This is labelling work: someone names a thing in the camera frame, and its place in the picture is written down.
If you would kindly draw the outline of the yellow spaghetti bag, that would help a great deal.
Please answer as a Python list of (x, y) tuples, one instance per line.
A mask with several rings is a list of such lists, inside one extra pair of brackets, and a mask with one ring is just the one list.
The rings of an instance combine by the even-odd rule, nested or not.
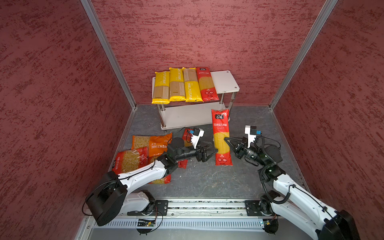
[(170, 103), (170, 72), (156, 72), (152, 104)]
[(182, 68), (187, 103), (203, 102), (195, 68)]
[(182, 69), (169, 68), (170, 70), (170, 101), (182, 102), (186, 100), (184, 73)]

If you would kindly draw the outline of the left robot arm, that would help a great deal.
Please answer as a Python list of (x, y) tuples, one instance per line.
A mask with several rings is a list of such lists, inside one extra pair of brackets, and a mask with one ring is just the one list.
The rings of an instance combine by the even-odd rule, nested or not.
[(110, 171), (104, 174), (97, 187), (86, 197), (85, 205), (100, 227), (121, 213), (148, 211), (151, 195), (143, 191), (134, 194), (135, 190), (167, 177), (179, 167), (180, 161), (195, 158), (204, 163), (217, 152), (211, 143), (185, 147), (183, 139), (175, 138), (153, 163), (131, 172), (116, 174)]

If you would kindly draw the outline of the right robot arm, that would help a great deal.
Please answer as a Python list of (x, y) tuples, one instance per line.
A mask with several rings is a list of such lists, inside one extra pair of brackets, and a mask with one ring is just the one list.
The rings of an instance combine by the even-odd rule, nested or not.
[(360, 235), (354, 218), (347, 211), (338, 211), (314, 197), (297, 184), (280, 166), (280, 147), (266, 144), (265, 137), (225, 137), (225, 142), (238, 159), (244, 159), (258, 171), (265, 194), (260, 200), (260, 211), (290, 221), (313, 240), (358, 240)]

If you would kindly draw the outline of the clear labelled spaghetti bag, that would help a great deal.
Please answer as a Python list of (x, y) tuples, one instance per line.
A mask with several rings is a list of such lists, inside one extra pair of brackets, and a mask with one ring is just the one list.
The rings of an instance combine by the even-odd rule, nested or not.
[(196, 72), (203, 102), (218, 101), (219, 97), (210, 69), (205, 67), (197, 67)]

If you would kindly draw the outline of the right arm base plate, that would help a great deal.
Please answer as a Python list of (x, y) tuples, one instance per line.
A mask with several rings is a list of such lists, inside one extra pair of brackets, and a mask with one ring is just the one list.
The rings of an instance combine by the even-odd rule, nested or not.
[(267, 219), (271, 219), (276, 215), (273, 208), (277, 209), (278, 206), (285, 207), (285, 205), (277, 205), (266, 200), (246, 200), (244, 203), (248, 217)]

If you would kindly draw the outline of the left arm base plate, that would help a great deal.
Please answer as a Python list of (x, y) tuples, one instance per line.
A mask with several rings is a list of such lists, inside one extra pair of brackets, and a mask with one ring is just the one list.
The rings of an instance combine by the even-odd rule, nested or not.
[(156, 217), (156, 216), (163, 216), (165, 217), (168, 212), (169, 207), (168, 200), (155, 200), (153, 203), (150, 203), (148, 207), (146, 207), (143, 211), (133, 211), (128, 212), (128, 216), (149, 216), (149, 217)]

